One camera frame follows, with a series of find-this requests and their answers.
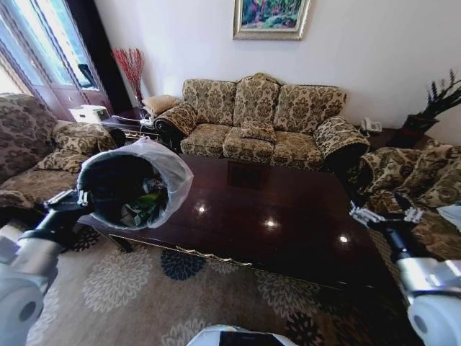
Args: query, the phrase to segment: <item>painting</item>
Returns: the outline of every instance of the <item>painting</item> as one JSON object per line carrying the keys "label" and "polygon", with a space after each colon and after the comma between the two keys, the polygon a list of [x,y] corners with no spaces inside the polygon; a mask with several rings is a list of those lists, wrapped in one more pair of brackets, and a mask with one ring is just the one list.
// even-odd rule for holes
{"label": "painting", "polygon": [[235,0],[235,39],[301,40],[310,0]]}

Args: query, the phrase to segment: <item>carpet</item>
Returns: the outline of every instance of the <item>carpet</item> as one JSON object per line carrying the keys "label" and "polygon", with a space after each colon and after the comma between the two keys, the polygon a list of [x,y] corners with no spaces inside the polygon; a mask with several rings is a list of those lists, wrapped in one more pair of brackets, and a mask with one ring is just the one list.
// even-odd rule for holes
{"label": "carpet", "polygon": [[184,346],[214,324],[301,345],[421,345],[400,301],[135,244],[91,229],[61,255],[28,346]]}

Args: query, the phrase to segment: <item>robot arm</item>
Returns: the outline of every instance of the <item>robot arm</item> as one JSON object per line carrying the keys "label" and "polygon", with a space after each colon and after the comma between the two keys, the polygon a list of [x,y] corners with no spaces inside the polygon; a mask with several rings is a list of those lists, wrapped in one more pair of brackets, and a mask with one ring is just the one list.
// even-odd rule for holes
{"label": "robot arm", "polygon": [[408,319],[427,346],[461,346],[461,261],[439,262],[422,247],[411,229],[422,217],[414,208],[385,218],[352,203],[351,216],[379,231],[392,249],[407,298]]}
{"label": "robot arm", "polygon": [[49,213],[14,243],[0,239],[0,346],[25,345],[43,309],[43,296],[58,274],[58,255],[77,239],[73,225],[92,212],[87,194],[60,193],[47,202]]}

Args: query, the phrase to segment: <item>door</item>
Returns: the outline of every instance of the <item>door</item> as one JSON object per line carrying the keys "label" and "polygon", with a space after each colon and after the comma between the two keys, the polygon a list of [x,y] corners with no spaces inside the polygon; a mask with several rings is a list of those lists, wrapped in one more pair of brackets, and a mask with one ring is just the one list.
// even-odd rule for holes
{"label": "door", "polygon": [[64,0],[3,0],[0,16],[2,53],[59,119],[80,105],[111,110]]}

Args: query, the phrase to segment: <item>dark wooden coffee table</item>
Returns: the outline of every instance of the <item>dark wooden coffee table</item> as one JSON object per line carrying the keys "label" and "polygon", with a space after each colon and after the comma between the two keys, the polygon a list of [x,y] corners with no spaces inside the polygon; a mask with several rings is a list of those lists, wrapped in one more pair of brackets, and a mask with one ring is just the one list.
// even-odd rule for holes
{"label": "dark wooden coffee table", "polygon": [[194,173],[182,207],[158,229],[108,229],[110,236],[232,259],[248,267],[338,288],[397,292],[349,198],[328,173],[182,155]]}

